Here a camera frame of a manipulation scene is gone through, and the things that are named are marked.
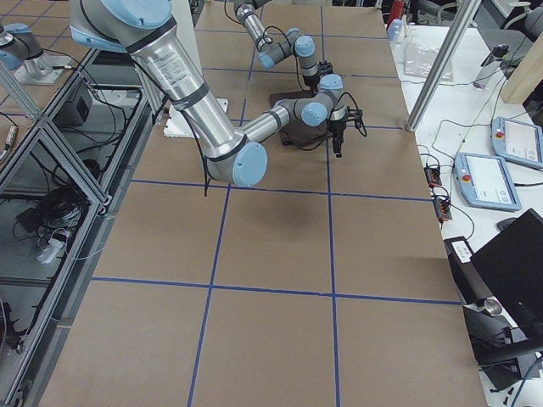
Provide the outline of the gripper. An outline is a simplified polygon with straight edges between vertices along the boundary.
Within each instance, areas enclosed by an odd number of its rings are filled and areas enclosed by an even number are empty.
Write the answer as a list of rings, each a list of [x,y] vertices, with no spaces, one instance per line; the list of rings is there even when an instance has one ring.
[[[346,129],[345,120],[330,120],[328,122],[328,130],[333,136],[333,153],[336,158],[342,158],[342,146],[344,143],[344,130]]]
[[[304,84],[309,88],[318,88],[320,77],[319,73],[314,75],[302,75]]]

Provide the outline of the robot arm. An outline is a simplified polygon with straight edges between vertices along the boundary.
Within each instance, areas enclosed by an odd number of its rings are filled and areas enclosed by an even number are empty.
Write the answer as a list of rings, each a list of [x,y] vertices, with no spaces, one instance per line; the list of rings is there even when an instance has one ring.
[[[72,1],[70,29],[81,45],[127,53],[142,62],[142,71],[196,125],[204,143],[203,165],[209,176],[241,187],[252,187],[265,175],[268,156],[262,141],[293,120],[310,127],[325,124],[334,147],[341,149],[349,112],[341,99],[343,82],[316,60],[313,39],[291,29],[274,42],[256,14],[262,1],[236,1],[234,12],[254,40],[263,67],[271,68],[290,56],[299,61],[309,98],[276,102],[258,118],[234,126],[177,37],[169,1]]]
[[[275,26],[265,28],[256,13],[265,4],[266,1],[233,2],[236,19],[252,38],[260,64],[264,69],[271,69],[294,56],[305,85],[316,92],[322,70],[313,38],[298,28],[286,32]]]

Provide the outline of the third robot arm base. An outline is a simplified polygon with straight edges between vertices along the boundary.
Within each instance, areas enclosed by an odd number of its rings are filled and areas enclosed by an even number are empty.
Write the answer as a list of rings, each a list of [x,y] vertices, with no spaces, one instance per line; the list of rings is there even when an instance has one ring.
[[[1,63],[23,85],[52,85],[65,70],[70,56],[48,54],[23,23],[1,25]]]

